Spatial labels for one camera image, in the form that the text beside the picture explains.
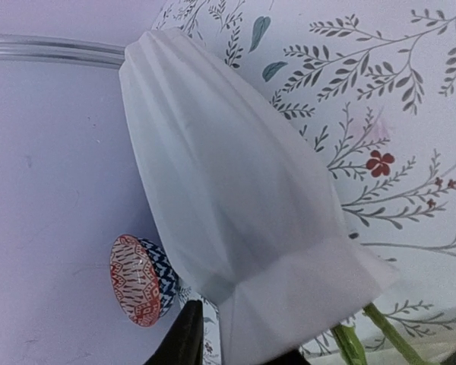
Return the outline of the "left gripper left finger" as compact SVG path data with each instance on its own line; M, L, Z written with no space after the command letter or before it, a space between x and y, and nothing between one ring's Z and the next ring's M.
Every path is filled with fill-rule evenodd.
M203 303L190 300L144 365L202 365L203 346Z

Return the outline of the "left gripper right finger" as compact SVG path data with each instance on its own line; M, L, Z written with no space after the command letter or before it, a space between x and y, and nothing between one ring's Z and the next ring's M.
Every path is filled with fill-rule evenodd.
M273 365L306 365L307 363L299 350L292 350L273 360Z

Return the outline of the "peach pink rose stem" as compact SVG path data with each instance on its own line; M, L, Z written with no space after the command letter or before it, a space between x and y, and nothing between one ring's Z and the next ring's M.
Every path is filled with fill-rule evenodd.
M383 335L393 344L394 348L409 364L426 364L425 360L421 358L413 347L398 333L395 327L385 318L385 316L373 303L365 306L363 308L363 312L381 330Z

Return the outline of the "white ribbed vase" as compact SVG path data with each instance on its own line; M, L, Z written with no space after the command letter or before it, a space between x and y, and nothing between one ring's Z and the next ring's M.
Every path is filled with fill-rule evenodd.
M119 78L161 243L179 277L218 308L224 364L296 349L397 280L350 239L318 155L181 30L128 45Z

